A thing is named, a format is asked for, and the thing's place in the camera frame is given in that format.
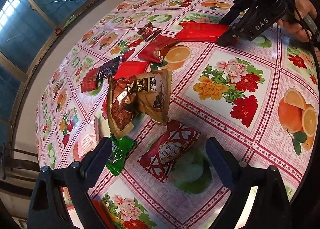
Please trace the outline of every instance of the screw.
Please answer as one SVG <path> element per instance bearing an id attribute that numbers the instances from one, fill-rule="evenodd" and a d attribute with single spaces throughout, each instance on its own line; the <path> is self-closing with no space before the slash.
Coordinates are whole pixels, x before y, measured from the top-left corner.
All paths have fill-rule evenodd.
<path id="1" fill-rule="evenodd" d="M 43 167 L 41 168 L 41 171 L 42 171 L 42 172 L 46 172 L 46 171 L 48 171 L 48 169 L 49 169 L 49 166 L 43 166 Z"/>
<path id="2" fill-rule="evenodd" d="M 245 161 L 239 161 L 239 166 L 245 168 L 248 164 Z"/>
<path id="3" fill-rule="evenodd" d="M 275 165 L 270 165 L 270 169 L 275 172 L 278 170 L 278 168 Z"/>
<path id="4" fill-rule="evenodd" d="M 71 167 L 72 167 L 72 168 L 77 168 L 77 167 L 79 167 L 79 165 L 80 165 L 80 162 L 73 162 L 73 163 L 71 163 Z"/>

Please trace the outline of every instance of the red and white wrapper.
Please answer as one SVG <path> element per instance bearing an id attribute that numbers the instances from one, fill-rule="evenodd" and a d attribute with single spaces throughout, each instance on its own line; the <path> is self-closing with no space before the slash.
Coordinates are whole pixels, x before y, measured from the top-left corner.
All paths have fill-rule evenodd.
<path id="1" fill-rule="evenodd" d="M 138 163 L 156 179 L 164 183 L 175 159 L 200 136 L 200 132 L 179 121 L 167 122 L 167 131 L 143 154 Z"/>
<path id="2" fill-rule="evenodd" d="M 94 119 L 87 124 L 87 126 L 81 131 L 78 140 L 78 154 L 79 158 L 86 153 L 95 149 L 99 142 L 99 123 L 98 118 L 94 116 Z"/>

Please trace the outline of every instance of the table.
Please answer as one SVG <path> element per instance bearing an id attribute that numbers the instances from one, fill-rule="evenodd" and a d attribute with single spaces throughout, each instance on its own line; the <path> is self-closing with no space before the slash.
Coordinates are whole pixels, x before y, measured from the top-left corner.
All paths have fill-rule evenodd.
<path id="1" fill-rule="evenodd" d="M 146 43 L 137 30 L 148 22 L 174 37 L 186 21 L 218 23 L 232 4 L 231 0 L 126 0 L 106 14 L 74 45 L 38 103 L 40 166 L 64 168 L 79 160 L 79 133 L 94 116 L 100 132 L 110 134 L 108 82 L 80 93 L 81 80 L 91 68 L 119 55 L 140 60 L 137 55 Z M 169 117 L 201 132 L 193 147 L 204 158 L 206 139 L 214 136 L 237 160 L 254 167 L 276 165 L 291 199 L 308 166 L 317 127 L 318 78 L 311 54 L 276 24 L 252 42 L 239 39 L 228 48 L 180 42 L 175 50 L 163 66 L 173 71 Z M 172 55 L 180 59 L 175 61 Z M 192 186 L 189 193 L 181 191 L 170 178 L 159 182 L 137 160 L 165 126 L 146 115 L 134 124 L 129 137 L 137 145 L 128 154 L 124 170 L 114 177 L 105 168 L 88 191 L 90 197 L 105 200 L 118 228 L 208 228 L 230 194 L 214 168 L 205 168 L 210 171 L 200 178 L 207 186 L 198 194 Z M 68 193 L 64 196 L 71 206 Z"/>

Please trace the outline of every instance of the green snack package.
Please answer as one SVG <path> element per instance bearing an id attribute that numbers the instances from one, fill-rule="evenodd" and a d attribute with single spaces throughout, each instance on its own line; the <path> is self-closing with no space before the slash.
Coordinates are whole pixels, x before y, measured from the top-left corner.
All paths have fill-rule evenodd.
<path id="1" fill-rule="evenodd" d="M 136 142 L 130 140 L 128 137 L 116 140 L 113 139 L 112 135 L 110 136 L 110 140 L 112 141 L 112 152 L 106 163 L 106 167 L 114 176 L 118 176 L 124 167 L 127 153 Z"/>

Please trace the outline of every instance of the black device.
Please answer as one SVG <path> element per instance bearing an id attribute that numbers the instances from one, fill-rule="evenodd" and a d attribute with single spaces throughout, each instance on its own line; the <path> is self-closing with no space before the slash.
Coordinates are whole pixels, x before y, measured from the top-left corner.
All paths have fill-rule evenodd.
<path id="1" fill-rule="evenodd" d="M 294 15 L 294 3 L 295 0 L 234 0 L 234 5 L 220 20 L 220 24 L 230 25 L 242 11 L 247 9 L 247 12 L 239 22 L 233 24 L 218 38 L 217 44 L 228 46 L 239 36 L 252 41 L 272 27 L 276 21 L 283 19 L 288 22 L 298 22 L 303 29 L 311 31 L 311 41 L 314 46 L 317 46 L 320 44 L 320 35 L 315 22 L 310 15 L 298 21 Z"/>
<path id="2" fill-rule="evenodd" d="M 81 162 L 67 168 L 41 169 L 33 190 L 28 229 L 76 229 L 72 225 L 60 186 L 69 190 L 72 203 L 84 229 L 109 229 L 95 210 L 87 191 L 94 187 L 112 150 L 112 142 L 104 137 Z M 223 185 L 230 189 L 226 204 L 210 229 L 234 229 L 244 209 L 250 189 L 259 186 L 246 229 L 291 229 L 289 200 L 278 169 L 252 168 L 238 162 L 212 137 L 206 142 L 206 152 Z"/>

